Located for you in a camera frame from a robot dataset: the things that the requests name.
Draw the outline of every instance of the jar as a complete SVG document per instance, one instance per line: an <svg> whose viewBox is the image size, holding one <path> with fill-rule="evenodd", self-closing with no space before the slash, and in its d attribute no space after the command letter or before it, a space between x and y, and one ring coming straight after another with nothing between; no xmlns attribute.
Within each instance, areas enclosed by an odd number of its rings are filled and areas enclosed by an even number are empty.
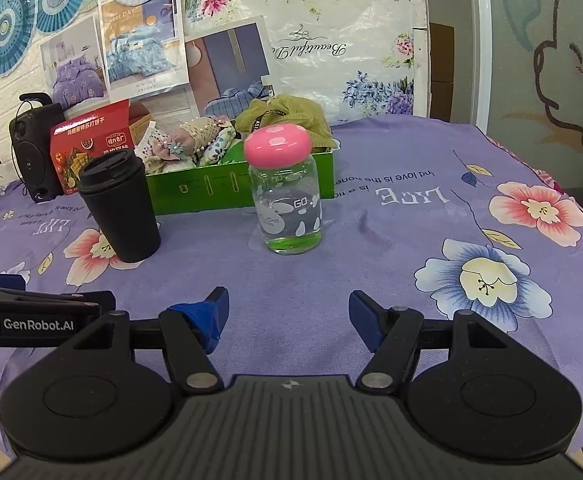
<svg viewBox="0 0 583 480"><path fill-rule="evenodd" d="M267 247L300 254L318 245L323 218L311 138L297 124L272 124L244 141L252 196Z"/></svg>

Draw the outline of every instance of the black cup lid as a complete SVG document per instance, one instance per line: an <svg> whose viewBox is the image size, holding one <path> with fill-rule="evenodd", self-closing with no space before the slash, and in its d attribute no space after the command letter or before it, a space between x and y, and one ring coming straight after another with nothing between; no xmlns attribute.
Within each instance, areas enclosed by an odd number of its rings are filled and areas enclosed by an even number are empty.
<svg viewBox="0 0 583 480"><path fill-rule="evenodd" d="M91 194L117 186L127 180L139 168L144 171L142 160L133 150L116 150L89 161L80 170L78 190Z"/></svg>

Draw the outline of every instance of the metal screw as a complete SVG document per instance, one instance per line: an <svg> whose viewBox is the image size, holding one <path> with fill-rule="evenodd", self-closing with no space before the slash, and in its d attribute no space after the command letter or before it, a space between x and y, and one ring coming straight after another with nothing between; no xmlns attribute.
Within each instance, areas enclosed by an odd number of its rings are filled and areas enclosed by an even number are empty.
<svg viewBox="0 0 583 480"><path fill-rule="evenodd" d="M218 378L214 374L198 372L187 377L187 384L192 388L205 389L218 384Z"/></svg>
<svg viewBox="0 0 583 480"><path fill-rule="evenodd" d="M368 388L380 390L382 388L391 386L391 383L394 382L394 380L391 375L384 374L382 372L372 372L370 374L365 374L361 382Z"/></svg>

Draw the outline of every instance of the frosted glass panel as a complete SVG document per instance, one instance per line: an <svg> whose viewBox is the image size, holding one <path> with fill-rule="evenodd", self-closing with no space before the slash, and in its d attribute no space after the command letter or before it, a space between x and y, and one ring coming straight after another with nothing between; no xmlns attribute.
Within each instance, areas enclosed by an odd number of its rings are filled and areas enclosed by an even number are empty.
<svg viewBox="0 0 583 480"><path fill-rule="evenodd" d="M583 0L491 0L488 134L583 190Z"/></svg>

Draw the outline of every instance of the blue flower ornament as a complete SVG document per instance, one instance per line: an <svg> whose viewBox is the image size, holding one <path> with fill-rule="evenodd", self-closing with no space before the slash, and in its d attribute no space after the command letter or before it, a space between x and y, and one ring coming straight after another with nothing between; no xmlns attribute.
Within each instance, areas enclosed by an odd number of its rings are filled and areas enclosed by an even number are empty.
<svg viewBox="0 0 583 480"><path fill-rule="evenodd" d="M443 255L446 260L429 258L414 276L416 288L433 292L431 298L448 319L469 309L504 332L514 332L518 317L551 316L551 296L529 279L529 266L517 256L449 238Z"/></svg>

